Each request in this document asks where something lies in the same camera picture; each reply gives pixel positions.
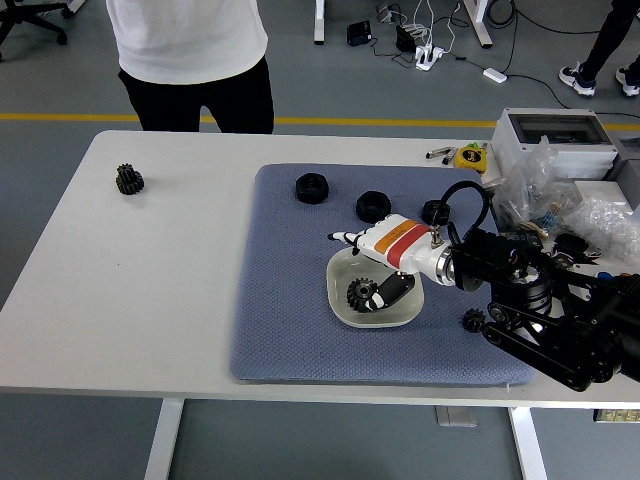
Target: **red stripe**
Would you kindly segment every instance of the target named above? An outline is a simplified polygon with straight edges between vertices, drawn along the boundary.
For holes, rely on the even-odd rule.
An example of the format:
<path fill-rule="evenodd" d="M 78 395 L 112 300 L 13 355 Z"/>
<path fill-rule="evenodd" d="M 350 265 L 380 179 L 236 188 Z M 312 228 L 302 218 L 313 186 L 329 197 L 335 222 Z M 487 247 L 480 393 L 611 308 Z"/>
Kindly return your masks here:
<path fill-rule="evenodd" d="M 400 269 L 400 257 L 407 251 L 407 249 L 413 245 L 416 240 L 418 240 L 421 236 L 429 231 L 425 225 L 418 224 L 407 233 L 405 233 L 400 240 L 398 240 L 393 247 L 389 250 L 387 254 L 387 261 L 396 267 L 398 270 Z"/>

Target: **white t-shirt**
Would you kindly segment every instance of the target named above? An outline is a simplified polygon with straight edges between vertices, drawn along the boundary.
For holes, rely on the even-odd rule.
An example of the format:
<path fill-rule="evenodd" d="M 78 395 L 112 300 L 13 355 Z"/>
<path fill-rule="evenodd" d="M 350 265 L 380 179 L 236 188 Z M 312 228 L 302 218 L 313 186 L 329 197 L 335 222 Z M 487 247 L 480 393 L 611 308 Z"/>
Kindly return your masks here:
<path fill-rule="evenodd" d="M 106 0 L 122 69 L 190 85 L 232 77 L 267 50 L 256 0 Z"/>

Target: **small black gear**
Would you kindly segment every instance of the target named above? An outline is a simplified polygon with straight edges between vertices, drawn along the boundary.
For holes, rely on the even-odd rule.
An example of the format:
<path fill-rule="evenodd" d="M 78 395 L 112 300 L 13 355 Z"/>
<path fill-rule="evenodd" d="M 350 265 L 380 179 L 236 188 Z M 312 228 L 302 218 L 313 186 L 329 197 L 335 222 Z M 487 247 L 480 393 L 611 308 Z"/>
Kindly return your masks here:
<path fill-rule="evenodd" d="M 116 185 L 120 193 L 134 195 L 144 188 L 144 180 L 140 172 L 136 172 L 130 164 L 125 163 L 118 167 Z"/>
<path fill-rule="evenodd" d="M 367 301 L 376 293 L 378 285 L 368 278 L 358 278 L 347 288 L 347 302 L 356 312 L 370 312 L 366 307 Z"/>
<path fill-rule="evenodd" d="M 462 326 L 467 332 L 478 333 L 484 325 L 486 317 L 481 310 L 470 308 L 462 317 Z"/>

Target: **white plastic box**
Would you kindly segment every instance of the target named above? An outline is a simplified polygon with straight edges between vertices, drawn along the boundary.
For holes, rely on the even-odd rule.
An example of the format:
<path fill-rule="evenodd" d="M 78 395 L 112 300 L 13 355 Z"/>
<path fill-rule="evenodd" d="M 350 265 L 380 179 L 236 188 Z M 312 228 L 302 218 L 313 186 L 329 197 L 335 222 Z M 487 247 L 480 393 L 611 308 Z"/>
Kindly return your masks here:
<path fill-rule="evenodd" d="M 602 180 L 618 154 L 591 110 L 505 108 L 491 139 L 502 175 L 524 161 L 543 135 L 558 151 L 558 179 Z"/>

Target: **person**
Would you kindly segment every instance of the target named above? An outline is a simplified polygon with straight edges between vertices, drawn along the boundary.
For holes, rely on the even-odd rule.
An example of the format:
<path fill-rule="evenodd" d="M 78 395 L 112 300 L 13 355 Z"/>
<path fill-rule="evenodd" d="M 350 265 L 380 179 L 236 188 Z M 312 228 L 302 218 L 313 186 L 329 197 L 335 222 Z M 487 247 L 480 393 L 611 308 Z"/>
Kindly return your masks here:
<path fill-rule="evenodd" d="M 560 70 L 560 80 L 586 97 L 596 93 L 596 76 L 627 36 L 640 10 L 640 0 L 612 0 L 611 7 L 587 60 L 578 62 L 576 68 Z M 640 55 L 632 64 L 616 71 L 616 80 L 626 96 L 634 97 L 640 93 Z"/>
<path fill-rule="evenodd" d="M 144 130 L 272 133 L 267 34 L 256 0 L 106 0 L 120 73 Z"/>

